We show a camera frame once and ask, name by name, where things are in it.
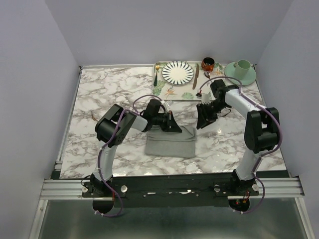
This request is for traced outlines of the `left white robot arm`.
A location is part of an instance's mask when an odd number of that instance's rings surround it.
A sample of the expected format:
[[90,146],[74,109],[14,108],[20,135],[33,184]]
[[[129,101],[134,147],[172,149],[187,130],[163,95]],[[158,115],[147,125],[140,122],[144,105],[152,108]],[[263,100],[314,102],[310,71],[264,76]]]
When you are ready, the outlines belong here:
[[97,193],[98,196],[104,197],[115,192],[107,180],[113,176],[112,168],[118,145],[123,142],[130,129],[147,132],[154,125],[159,126],[163,132],[182,133],[172,111],[167,110],[164,103],[156,99],[151,99],[139,115],[117,104],[104,114],[95,126],[97,139],[102,145],[96,169],[90,176],[92,194]]

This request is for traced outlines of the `grey cloth napkin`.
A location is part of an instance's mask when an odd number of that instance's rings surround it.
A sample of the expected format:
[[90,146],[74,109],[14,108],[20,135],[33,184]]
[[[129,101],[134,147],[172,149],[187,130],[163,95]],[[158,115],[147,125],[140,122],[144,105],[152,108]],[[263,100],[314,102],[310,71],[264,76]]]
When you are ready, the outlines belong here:
[[145,154],[159,157],[194,158],[196,129],[181,126],[182,132],[164,132],[158,126],[147,132]]

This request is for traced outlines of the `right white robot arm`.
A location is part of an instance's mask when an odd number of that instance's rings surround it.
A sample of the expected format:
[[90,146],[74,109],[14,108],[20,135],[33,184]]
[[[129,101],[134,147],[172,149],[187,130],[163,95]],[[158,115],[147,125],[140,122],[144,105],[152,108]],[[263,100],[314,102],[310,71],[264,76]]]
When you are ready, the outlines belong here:
[[242,83],[226,85],[223,79],[214,79],[210,89],[213,100],[201,89],[196,94],[201,100],[196,106],[197,129],[214,123],[218,119],[217,115],[225,108],[234,108],[246,120],[246,150],[239,166],[232,172],[229,183],[230,191],[241,195],[252,188],[262,158],[277,151],[282,143],[279,112],[276,108],[267,108],[246,96],[242,91]]

